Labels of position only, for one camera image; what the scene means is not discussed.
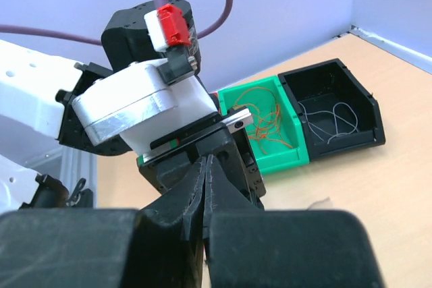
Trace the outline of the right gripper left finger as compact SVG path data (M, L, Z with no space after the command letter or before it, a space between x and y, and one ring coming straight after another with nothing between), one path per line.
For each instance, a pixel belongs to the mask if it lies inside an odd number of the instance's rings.
M142 210L25 208L1 217L2 287L200 287L206 160Z

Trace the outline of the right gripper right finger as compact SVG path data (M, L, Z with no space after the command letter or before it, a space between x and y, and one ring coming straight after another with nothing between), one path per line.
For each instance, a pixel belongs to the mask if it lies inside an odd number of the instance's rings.
M213 287L383 287L360 220L344 210L270 210L247 200L209 156L205 249Z

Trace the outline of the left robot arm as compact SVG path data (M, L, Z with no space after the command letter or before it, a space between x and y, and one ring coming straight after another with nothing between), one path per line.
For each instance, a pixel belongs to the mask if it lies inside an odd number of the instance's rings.
M147 1L115 12L99 45L110 67L1 42L1 116L99 156L135 152L168 192L202 156L257 208L265 186L246 137L247 109L221 114L199 79L191 4Z

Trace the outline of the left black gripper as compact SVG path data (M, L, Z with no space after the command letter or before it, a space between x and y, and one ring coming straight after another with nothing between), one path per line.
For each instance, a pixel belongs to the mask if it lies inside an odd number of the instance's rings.
M246 133L252 122L252 113L244 105L226 114L211 113L152 142L152 150L136 159L138 170L164 194L196 160L213 155L234 187L264 209L261 197L266 189Z

